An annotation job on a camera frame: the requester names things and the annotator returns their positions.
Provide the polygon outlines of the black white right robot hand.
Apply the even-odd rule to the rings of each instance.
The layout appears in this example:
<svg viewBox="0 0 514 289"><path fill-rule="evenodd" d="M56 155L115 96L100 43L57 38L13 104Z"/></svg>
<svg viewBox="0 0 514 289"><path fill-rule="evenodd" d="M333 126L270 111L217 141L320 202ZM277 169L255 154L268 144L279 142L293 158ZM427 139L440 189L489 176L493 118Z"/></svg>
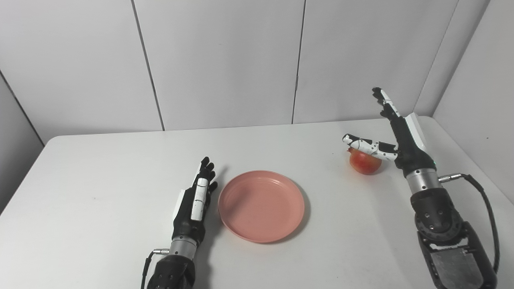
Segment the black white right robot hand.
<svg viewBox="0 0 514 289"><path fill-rule="evenodd" d="M393 161L404 176L421 169L436 170L435 161L419 146L420 141L415 140L414 127L400 114L386 92L380 87L374 87L372 92L373 97L382 106L380 115L390 122L397 143L374 142L352 134L345 134L342 141L350 148L377 159Z"/></svg>

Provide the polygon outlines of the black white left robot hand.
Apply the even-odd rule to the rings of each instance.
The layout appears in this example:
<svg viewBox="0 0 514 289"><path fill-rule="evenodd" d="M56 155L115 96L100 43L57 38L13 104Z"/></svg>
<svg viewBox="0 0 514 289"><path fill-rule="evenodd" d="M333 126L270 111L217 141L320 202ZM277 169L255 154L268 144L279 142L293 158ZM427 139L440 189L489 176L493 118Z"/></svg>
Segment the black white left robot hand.
<svg viewBox="0 0 514 289"><path fill-rule="evenodd" d="M201 245L206 229L204 219L211 203L212 193L218 183L213 181L216 176L215 165L206 156L200 162L198 173L191 187L185 190L178 212L173 221L172 238L187 237Z"/></svg>

